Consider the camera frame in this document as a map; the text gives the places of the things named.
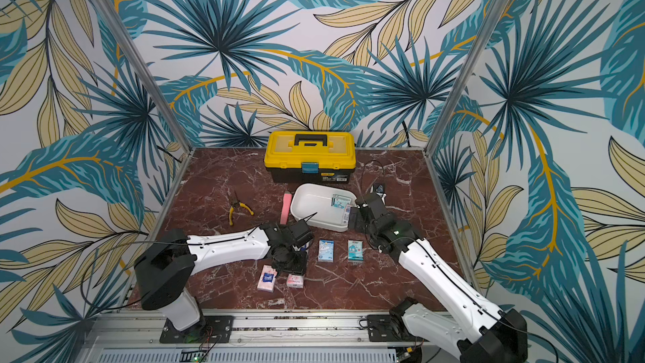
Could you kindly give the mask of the pink tempo tissue pack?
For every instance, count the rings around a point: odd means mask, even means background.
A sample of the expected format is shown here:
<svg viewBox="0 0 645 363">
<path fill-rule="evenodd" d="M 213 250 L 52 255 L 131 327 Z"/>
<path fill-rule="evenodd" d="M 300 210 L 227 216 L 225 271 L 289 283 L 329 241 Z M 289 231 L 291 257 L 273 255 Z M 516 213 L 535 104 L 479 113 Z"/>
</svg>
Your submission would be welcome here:
<svg viewBox="0 0 645 363">
<path fill-rule="evenodd" d="M 295 289 L 304 288 L 304 276 L 290 274 L 287 277 L 287 287 Z"/>
<path fill-rule="evenodd" d="M 262 292 L 273 292 L 278 272 L 271 266 L 264 265 L 258 280 L 257 289 Z"/>
</svg>

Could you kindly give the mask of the teal cartoon tissue pack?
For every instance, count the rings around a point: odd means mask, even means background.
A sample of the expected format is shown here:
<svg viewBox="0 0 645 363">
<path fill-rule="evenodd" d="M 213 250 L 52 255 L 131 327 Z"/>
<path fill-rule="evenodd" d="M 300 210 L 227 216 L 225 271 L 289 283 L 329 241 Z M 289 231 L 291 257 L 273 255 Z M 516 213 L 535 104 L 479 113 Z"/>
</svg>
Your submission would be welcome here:
<svg viewBox="0 0 645 363">
<path fill-rule="evenodd" d="M 348 241 L 347 259 L 350 262 L 362 262 L 364 260 L 364 247 L 362 241 Z"/>
</svg>

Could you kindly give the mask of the blue white tissue pack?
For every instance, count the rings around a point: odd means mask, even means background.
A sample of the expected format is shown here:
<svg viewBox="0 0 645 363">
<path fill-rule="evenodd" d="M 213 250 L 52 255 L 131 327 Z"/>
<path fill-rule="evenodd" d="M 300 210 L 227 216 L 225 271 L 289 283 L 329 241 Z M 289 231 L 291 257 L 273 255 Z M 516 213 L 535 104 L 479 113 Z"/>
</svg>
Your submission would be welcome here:
<svg viewBox="0 0 645 363">
<path fill-rule="evenodd" d="M 317 260 L 319 262 L 334 261 L 334 242 L 332 240 L 319 240 Z"/>
</svg>

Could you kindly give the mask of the white plastic storage box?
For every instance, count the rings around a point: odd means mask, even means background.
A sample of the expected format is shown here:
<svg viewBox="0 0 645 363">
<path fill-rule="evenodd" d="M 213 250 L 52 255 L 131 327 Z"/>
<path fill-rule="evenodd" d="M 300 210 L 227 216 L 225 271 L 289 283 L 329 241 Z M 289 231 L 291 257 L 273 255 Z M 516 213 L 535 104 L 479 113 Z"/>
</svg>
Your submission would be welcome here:
<svg viewBox="0 0 645 363">
<path fill-rule="evenodd" d="M 345 210 L 331 206 L 332 196 L 340 194 L 353 198 L 351 205 Z M 349 229 L 350 209 L 355 207 L 356 196 L 350 191 L 307 183 L 295 191 L 291 214 L 296 220 L 306 219 L 307 224 L 334 232 L 345 232 Z"/>
</svg>

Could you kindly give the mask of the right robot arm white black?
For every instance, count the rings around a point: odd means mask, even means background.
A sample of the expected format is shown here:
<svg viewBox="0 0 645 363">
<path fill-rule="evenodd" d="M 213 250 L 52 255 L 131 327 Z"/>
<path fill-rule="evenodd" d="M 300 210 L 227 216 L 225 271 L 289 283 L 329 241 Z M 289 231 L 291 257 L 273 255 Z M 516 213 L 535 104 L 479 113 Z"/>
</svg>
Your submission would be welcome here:
<svg viewBox="0 0 645 363">
<path fill-rule="evenodd" d="M 447 309 L 444 317 L 408 297 L 376 327 L 399 339 L 423 339 L 461 362 L 525 362 L 527 322 L 514 309 L 503 311 L 468 284 L 422 238 L 396 217 L 376 193 L 349 208 L 349 228 L 366 235 L 379 252 L 410 272 Z"/>
</svg>

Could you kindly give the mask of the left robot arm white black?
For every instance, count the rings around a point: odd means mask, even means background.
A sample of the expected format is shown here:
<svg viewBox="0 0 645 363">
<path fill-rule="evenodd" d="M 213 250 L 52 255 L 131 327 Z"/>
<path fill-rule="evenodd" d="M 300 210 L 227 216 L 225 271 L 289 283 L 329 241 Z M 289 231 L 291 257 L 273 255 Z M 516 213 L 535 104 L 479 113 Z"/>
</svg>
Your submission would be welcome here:
<svg viewBox="0 0 645 363">
<path fill-rule="evenodd" d="M 214 267 L 266 258 L 278 273 L 303 275 L 307 270 L 305 246 L 312 240 L 312 230 L 304 219 L 215 236 L 171 230 L 134 263 L 140 305 L 146 311 L 162 313 L 171 329 L 195 336 L 206 327 L 206 318 L 187 290 L 191 277 Z"/>
</svg>

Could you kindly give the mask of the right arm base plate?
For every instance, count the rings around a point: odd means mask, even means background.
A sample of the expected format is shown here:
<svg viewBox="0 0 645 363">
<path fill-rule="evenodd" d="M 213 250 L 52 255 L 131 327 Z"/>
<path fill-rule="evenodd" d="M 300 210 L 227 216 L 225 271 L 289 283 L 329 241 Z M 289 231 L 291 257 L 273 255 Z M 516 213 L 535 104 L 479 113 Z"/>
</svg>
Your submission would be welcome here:
<svg viewBox="0 0 645 363">
<path fill-rule="evenodd" d="M 369 314 L 359 320 L 361 329 L 368 331 L 370 342 L 418 342 L 425 339 L 415 337 L 404 327 L 402 320 L 390 314 Z"/>
</svg>

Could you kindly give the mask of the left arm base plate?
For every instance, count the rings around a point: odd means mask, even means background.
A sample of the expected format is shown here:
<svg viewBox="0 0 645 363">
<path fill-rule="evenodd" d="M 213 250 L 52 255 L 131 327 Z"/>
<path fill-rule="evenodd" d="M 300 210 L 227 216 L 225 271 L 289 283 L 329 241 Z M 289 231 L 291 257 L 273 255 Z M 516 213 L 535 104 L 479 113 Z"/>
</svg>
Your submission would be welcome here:
<svg viewBox="0 0 645 363">
<path fill-rule="evenodd" d="M 233 329 L 234 316 L 204 316 L 188 329 L 178 330 L 167 319 L 161 332 L 161 344 L 227 344 Z"/>
</svg>

